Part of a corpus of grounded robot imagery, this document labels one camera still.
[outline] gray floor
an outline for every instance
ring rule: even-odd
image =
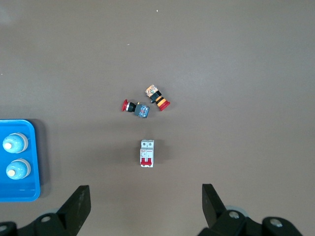
[[[315,1],[0,1],[0,118],[35,118],[42,195],[23,226],[89,184],[79,235],[193,236],[201,184],[257,221],[315,231]],[[155,84],[171,105],[147,119]],[[139,166],[155,139],[155,166]]]

